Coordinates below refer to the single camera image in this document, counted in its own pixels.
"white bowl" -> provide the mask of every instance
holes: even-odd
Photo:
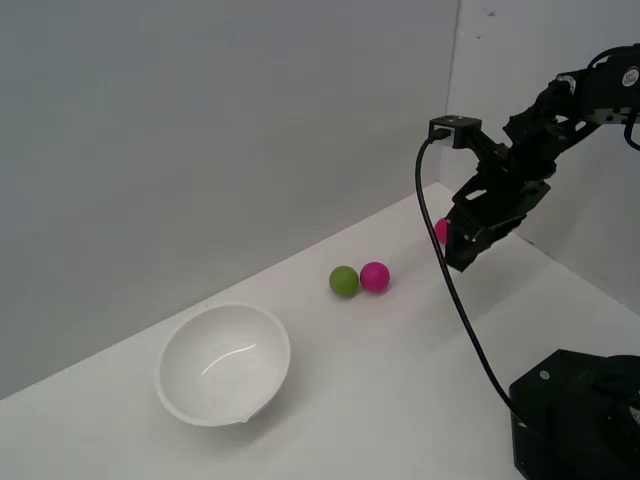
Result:
[[[280,321],[260,308],[225,304],[186,321],[156,369],[162,404],[180,420],[218,427],[246,422],[276,394],[291,347]]]

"magenta ball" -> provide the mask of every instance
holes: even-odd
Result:
[[[380,262],[367,263],[360,271],[360,283],[370,292],[383,292],[389,285],[391,274],[389,269]]]
[[[447,219],[441,218],[440,220],[438,220],[435,226],[435,230],[436,230],[436,237],[438,237],[438,241],[440,242],[440,245],[446,245],[447,244]]]

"cable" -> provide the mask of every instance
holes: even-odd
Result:
[[[636,125],[636,119],[638,118],[637,112],[632,112],[629,115],[629,119],[627,120],[627,124],[624,127],[624,139],[627,141],[629,146],[635,150],[640,151],[640,145],[633,141],[631,135],[633,134],[633,127]]]
[[[464,329],[467,331],[469,338],[471,339],[471,343],[473,344],[473,348],[480,359],[480,363],[482,364],[482,368],[484,368],[487,377],[489,377],[489,381],[493,388],[496,390],[504,404],[507,406],[511,414],[514,418],[519,422],[519,425],[523,428],[527,428],[531,434],[544,443],[549,449],[551,449],[555,454],[556,458],[562,461],[565,465],[573,467],[576,472],[582,472],[583,474],[589,474],[590,468],[576,463],[573,459],[567,458],[566,454],[562,452],[558,447],[549,440],[545,435],[538,432],[537,429],[531,428],[528,423],[523,419],[523,416],[520,415],[516,406],[511,401],[507,393],[500,385],[491,365],[489,364],[489,360],[487,360],[487,356],[482,349],[482,345],[480,345],[480,341],[476,336],[473,327],[471,326],[471,322],[469,321],[469,317],[467,316],[467,312],[462,305],[462,301],[460,300],[460,296],[458,295],[458,291],[456,290],[456,286],[453,283],[453,279],[451,278],[451,274],[449,273],[449,267],[447,266],[447,262],[442,254],[442,250],[440,249],[440,243],[438,242],[438,237],[436,236],[436,231],[433,228],[433,224],[431,223],[431,217],[429,216],[429,211],[427,209],[427,203],[424,199],[424,193],[422,191],[422,160],[424,158],[424,153],[427,151],[429,145],[431,145],[436,140],[444,140],[445,138],[451,135],[450,130],[438,129],[435,130],[429,138],[427,138],[420,150],[418,151],[418,157],[416,158],[416,170],[415,170],[415,181],[416,181],[416,194],[418,195],[418,203],[420,204],[420,212],[422,213],[422,218],[424,219],[424,223],[427,226],[427,232],[429,232],[429,238],[431,239],[431,243],[433,244],[433,249],[436,253],[436,258],[438,259],[438,264],[440,265],[440,270],[442,271],[442,276],[444,277],[444,281],[447,284],[447,288],[449,289],[449,293],[451,294],[451,299],[453,300],[453,304],[460,315],[460,319],[462,320],[462,324],[464,325]]]
[[[448,130],[444,130],[444,129],[436,130],[435,132],[433,132],[431,137],[427,138],[427,140],[424,141],[424,143],[420,147],[420,150],[418,151],[418,158],[416,159],[415,173],[416,173],[416,193],[418,194],[418,203],[420,204],[420,211],[422,212],[422,218],[424,218],[424,223],[427,225],[429,238],[431,238],[431,243],[433,244],[433,248],[436,252],[436,257],[438,258],[438,264],[440,265],[440,270],[442,270],[444,281],[447,284],[449,293],[451,294],[451,299],[453,300],[453,304],[455,305],[456,310],[460,315],[462,324],[464,325],[464,328],[467,331],[469,338],[471,339],[473,348],[478,354],[480,363],[482,364],[484,371],[489,377],[489,381],[491,381],[493,388],[495,388],[496,392],[498,392],[498,395],[500,396],[502,401],[505,403],[507,408],[518,419],[518,421],[520,421],[521,423],[524,423],[522,421],[522,417],[516,411],[515,405],[513,404],[513,402],[507,395],[507,393],[504,391],[502,386],[500,385],[500,382],[498,382],[498,379],[496,378],[495,373],[493,373],[493,369],[489,364],[489,360],[487,360],[487,356],[485,355],[484,350],[482,349],[482,345],[480,345],[480,341],[478,340],[478,337],[476,336],[476,333],[474,332],[473,327],[471,326],[471,322],[469,321],[467,312],[465,311],[464,306],[462,305],[462,301],[460,300],[458,291],[456,290],[456,287],[453,283],[453,279],[451,278],[451,274],[449,273],[447,262],[444,258],[444,255],[442,254],[442,251],[440,250],[438,237],[436,236],[436,231],[433,228],[433,224],[431,223],[431,217],[429,216],[429,211],[427,210],[427,204],[424,200],[424,194],[422,193],[422,159],[424,157],[424,153],[429,147],[429,145],[431,145],[434,141],[442,140],[444,138],[447,138],[449,135],[451,135],[451,132]]]

